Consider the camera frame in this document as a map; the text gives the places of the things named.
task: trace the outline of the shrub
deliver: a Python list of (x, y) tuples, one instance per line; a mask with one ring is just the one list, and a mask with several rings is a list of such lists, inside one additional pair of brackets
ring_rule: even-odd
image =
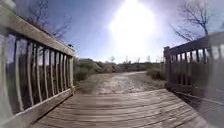
[(165, 80), (165, 73), (161, 72), (158, 68), (148, 69), (146, 75), (151, 76), (151, 78), (155, 80)]
[(86, 69), (86, 68), (79, 68), (79, 70), (78, 70), (78, 72), (76, 74), (77, 81), (85, 80), (87, 78), (88, 74), (89, 74), (88, 69)]

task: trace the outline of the sun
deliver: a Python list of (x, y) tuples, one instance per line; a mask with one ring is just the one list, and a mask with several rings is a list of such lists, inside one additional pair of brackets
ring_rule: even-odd
[(109, 25), (116, 54), (141, 56), (155, 32), (154, 13), (137, 0), (126, 0)]

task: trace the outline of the dirt path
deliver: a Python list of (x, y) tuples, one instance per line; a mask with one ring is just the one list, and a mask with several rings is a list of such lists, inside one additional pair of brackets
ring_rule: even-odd
[(152, 80), (145, 72), (97, 74), (78, 83), (77, 93), (116, 94), (162, 89), (164, 81)]

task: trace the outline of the wooden railing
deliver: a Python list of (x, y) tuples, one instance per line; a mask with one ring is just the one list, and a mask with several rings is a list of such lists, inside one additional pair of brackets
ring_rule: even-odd
[(71, 95), (74, 50), (0, 5), (0, 127), (27, 127)]
[(174, 48), (166, 47), (164, 57), (166, 88), (196, 108), (203, 109), (202, 114), (209, 110), (209, 118), (223, 119), (224, 33)]

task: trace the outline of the wooden deck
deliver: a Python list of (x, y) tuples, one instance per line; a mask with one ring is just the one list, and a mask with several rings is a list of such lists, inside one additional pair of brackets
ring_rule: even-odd
[(206, 121), (165, 89), (105, 96), (77, 94), (31, 128), (207, 128)]

